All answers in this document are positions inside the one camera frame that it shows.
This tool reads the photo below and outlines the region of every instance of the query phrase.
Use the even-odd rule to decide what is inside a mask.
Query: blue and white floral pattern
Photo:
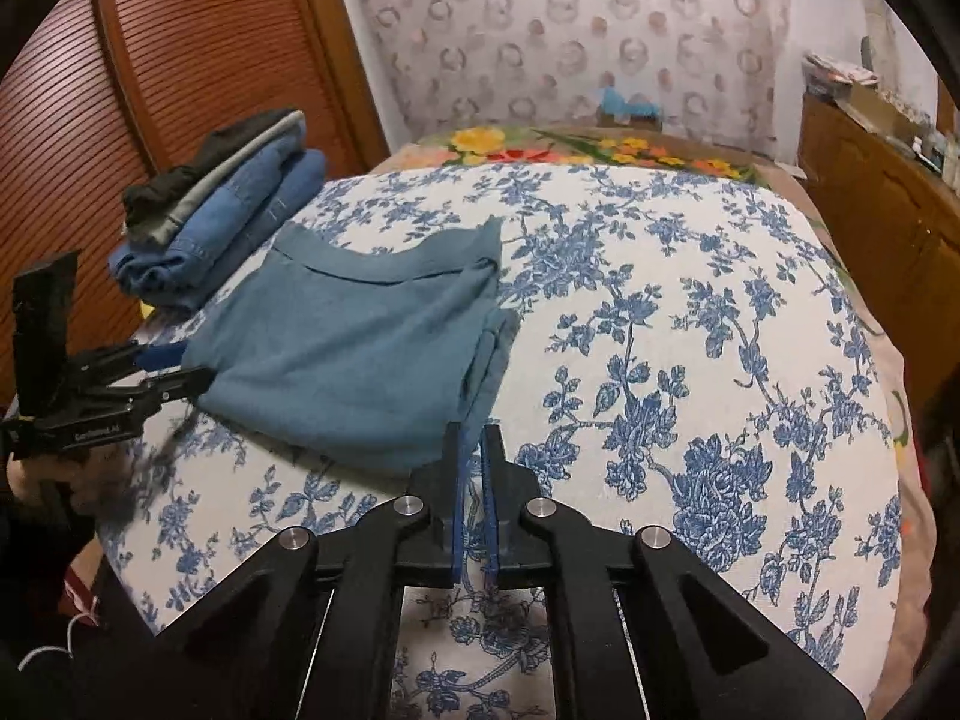
[[[678,533],[866,702],[899,584],[896,463],[860,320],[803,216],[688,173],[487,165],[330,183],[299,221],[389,251],[491,214],[500,300],[523,317],[494,409],[511,458],[598,525]],[[131,459],[102,536],[155,630],[282,528],[347,527],[404,486],[184,403]],[[474,478],[462,586],[407,593],[397,718],[553,716],[544,599],[485,584],[482,520]]]

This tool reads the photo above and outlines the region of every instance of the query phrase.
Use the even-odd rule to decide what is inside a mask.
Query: bed
[[[882,716],[923,645],[933,517],[901,356],[803,188],[658,133],[479,127],[329,183],[296,219],[372,251],[489,215],[522,317],[493,410],[510,459],[595,524],[678,533]],[[188,338],[264,254],[139,338]],[[154,631],[282,528],[349,527],[404,487],[182,403],[130,458],[100,538]],[[396,717],[553,715],[542,595],[484,586],[479,490],[462,584],[406,593]]]

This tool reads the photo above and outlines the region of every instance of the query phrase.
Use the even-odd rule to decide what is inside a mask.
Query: wooden wardrobe
[[[304,111],[330,177],[386,158],[342,0],[59,2],[0,82],[0,404],[13,276],[78,248],[72,350],[122,341],[140,317],[107,274],[120,191],[274,107]]]
[[[853,281],[904,356],[910,408],[920,416],[960,367],[960,199],[809,95],[800,166]]]

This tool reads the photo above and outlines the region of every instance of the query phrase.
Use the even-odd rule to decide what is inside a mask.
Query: black gripper frame
[[[0,421],[0,454],[72,454],[135,439],[164,403],[196,398],[213,381],[208,368],[182,368],[137,386],[111,386],[138,370],[147,347],[136,341],[67,356],[67,319],[78,252],[38,263],[13,279],[13,357],[19,415]]]
[[[483,447],[496,584],[544,588],[557,720],[863,720],[853,693],[672,533],[528,508],[533,471],[507,463],[496,425]]]
[[[459,427],[405,496],[321,536],[287,528],[148,644],[86,650],[80,717],[387,717],[403,589],[454,584]]]

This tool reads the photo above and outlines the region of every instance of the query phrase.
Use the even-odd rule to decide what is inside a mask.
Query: wooden door
[[[808,191],[864,302],[888,331],[928,238],[910,176],[840,111],[808,99],[800,166]]]
[[[214,127],[292,107],[306,114],[307,144],[325,152],[331,176],[373,166],[354,133],[352,119],[363,117],[344,109],[309,0],[112,0],[107,10],[114,7],[118,50],[130,60],[119,82],[142,98],[165,161],[189,159]],[[385,146],[378,153],[384,158]]]
[[[13,396],[13,276],[79,248],[70,322],[77,351],[126,338],[136,300],[107,273],[120,191],[147,178],[114,97],[90,0],[61,0],[0,83],[0,404]]]
[[[901,318],[889,332],[907,362],[910,403],[920,413],[960,367],[960,251],[931,234],[910,276]]]

